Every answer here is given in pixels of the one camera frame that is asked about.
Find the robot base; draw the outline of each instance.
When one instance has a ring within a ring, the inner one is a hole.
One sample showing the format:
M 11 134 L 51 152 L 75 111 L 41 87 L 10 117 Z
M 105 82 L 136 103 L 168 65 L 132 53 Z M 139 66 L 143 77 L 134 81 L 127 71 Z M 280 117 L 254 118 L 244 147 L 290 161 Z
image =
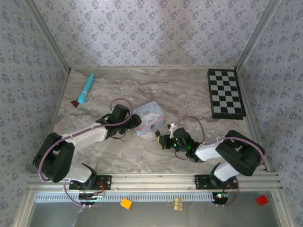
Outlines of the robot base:
M 197 190 L 213 190 L 213 189 L 238 189 L 236 178 L 231 177 L 226 182 L 222 182 L 221 184 L 215 185 L 211 181 L 210 175 L 195 175 L 195 184 Z
M 96 183 L 100 182 L 104 185 L 104 190 L 110 190 L 110 186 L 112 184 L 112 176 L 111 175 L 97 175 L 96 176 Z M 71 181 L 69 190 L 77 190 L 77 191 L 84 191 L 84 190 L 90 190 L 90 191 L 100 191 L 102 190 L 102 186 L 98 184 L 92 185 L 91 188 L 87 188 L 87 186 L 84 183 L 81 183 L 79 181 Z

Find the patterned wall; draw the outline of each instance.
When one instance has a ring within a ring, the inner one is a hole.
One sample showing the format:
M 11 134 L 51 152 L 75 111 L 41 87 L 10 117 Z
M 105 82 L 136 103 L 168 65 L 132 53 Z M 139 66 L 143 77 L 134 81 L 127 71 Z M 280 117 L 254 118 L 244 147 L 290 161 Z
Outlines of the patterned wall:
M 0 226 L 9 227 L 65 74 L 22 1 L 0 8 Z
M 303 226 L 303 3 L 279 6 L 241 72 L 267 157 Z
M 35 0 L 70 67 L 235 65 L 268 0 Z

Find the chessboard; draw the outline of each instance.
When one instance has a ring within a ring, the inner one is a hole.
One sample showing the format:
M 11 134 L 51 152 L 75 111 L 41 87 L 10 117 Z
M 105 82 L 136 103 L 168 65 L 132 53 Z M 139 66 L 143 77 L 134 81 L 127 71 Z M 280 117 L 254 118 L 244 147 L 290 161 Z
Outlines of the chessboard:
M 209 69 L 207 75 L 213 118 L 243 120 L 246 112 L 236 71 Z

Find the blue marker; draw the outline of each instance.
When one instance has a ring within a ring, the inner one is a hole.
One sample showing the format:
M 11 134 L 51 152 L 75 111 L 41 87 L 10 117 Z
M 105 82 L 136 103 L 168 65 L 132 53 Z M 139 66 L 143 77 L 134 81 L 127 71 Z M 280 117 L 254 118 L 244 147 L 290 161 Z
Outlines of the blue marker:
M 78 102 L 81 103 L 81 104 L 84 103 L 85 100 L 86 100 L 86 98 L 87 98 L 87 94 L 89 92 L 90 86 L 91 86 L 91 84 L 93 83 L 93 80 L 94 80 L 94 75 L 95 74 L 92 73 L 89 76 L 89 78 L 87 79 L 87 82 L 86 82 L 86 84 L 85 84 L 85 86 L 83 88 L 83 91 L 79 95 Z

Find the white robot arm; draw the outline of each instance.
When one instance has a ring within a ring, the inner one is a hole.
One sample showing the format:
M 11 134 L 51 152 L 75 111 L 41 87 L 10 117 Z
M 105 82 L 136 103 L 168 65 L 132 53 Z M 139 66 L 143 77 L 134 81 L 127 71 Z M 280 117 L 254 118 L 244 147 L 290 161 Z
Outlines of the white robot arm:
M 55 132 L 49 134 L 33 161 L 34 167 L 39 169 L 41 160 L 45 158 L 41 172 L 54 183 L 63 179 L 75 180 L 86 188 L 91 188 L 97 173 L 86 164 L 75 163 L 74 154 L 88 145 L 106 140 L 117 133 L 122 135 L 139 126 L 142 122 L 140 117 L 136 114 L 126 117 L 129 114 L 127 107 L 117 104 L 111 114 L 106 114 L 85 129 L 65 135 Z
M 204 146 L 203 144 L 200 145 L 195 154 L 199 159 L 201 159 L 203 162 L 212 159 L 212 158 L 218 158 L 222 157 L 215 149 L 220 144 L 220 142 L 217 142 L 213 145 Z M 222 182 L 227 181 L 229 178 L 238 175 L 239 172 L 235 170 L 231 164 L 228 162 L 224 163 L 223 165 L 216 168 L 214 171 L 214 175 Z
M 216 167 L 211 172 L 213 182 L 217 184 L 242 174 L 251 176 L 264 156 L 264 149 L 240 133 L 230 130 L 225 138 L 208 144 L 194 141 L 184 128 L 175 124 L 168 125 L 170 135 L 160 135 L 156 132 L 162 149 L 174 148 L 175 152 L 184 152 L 192 162 L 204 162 L 212 158 L 222 157 L 226 163 Z

